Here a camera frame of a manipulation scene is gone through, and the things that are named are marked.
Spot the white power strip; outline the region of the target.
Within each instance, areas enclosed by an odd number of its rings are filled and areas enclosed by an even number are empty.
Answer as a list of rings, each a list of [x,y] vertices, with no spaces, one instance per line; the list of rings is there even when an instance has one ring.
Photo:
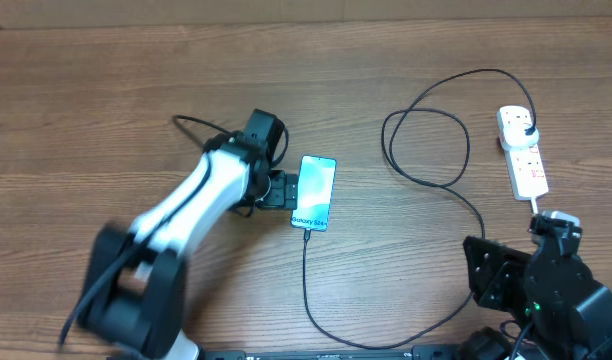
[[[500,129],[503,123],[532,127],[531,112],[516,105],[501,107],[496,113]],[[505,151],[505,159],[514,198],[520,201],[537,199],[549,191],[538,143],[530,148]]]

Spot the Samsung Galaxy smartphone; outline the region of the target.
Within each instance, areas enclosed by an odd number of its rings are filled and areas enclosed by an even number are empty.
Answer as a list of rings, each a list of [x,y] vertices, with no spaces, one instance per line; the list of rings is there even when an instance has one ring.
[[[325,232],[328,229],[337,161],[332,158],[302,157],[297,184],[297,208],[290,223],[295,228]]]

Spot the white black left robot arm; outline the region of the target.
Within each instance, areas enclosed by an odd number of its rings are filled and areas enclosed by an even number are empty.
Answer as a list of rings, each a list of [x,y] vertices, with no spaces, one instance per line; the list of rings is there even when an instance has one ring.
[[[130,227],[105,224],[58,345],[78,324],[126,359],[202,358],[182,329],[188,263],[224,213],[296,208],[298,178],[277,167],[285,155],[277,147],[288,143],[285,124],[256,109],[244,129],[208,139],[193,172]]]

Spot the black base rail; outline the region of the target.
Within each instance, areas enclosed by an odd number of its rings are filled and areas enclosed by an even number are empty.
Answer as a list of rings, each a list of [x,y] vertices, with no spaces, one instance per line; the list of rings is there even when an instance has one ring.
[[[203,351],[200,360],[504,360],[513,346],[490,327],[472,333],[461,344],[422,344],[399,350],[348,350],[246,353]]]

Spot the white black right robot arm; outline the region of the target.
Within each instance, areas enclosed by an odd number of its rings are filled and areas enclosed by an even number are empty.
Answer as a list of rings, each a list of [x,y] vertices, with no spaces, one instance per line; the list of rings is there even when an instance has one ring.
[[[469,288],[480,307],[509,313],[548,359],[612,359],[612,292],[578,255],[580,220],[532,216],[532,254],[468,236]]]

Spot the white charger plug adapter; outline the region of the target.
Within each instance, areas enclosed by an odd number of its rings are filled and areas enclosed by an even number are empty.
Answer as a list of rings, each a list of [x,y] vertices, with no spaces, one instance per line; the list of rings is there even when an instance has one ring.
[[[500,143],[505,151],[530,148],[539,141],[539,131],[532,127],[524,128],[523,124],[510,125],[503,123],[500,129]]]

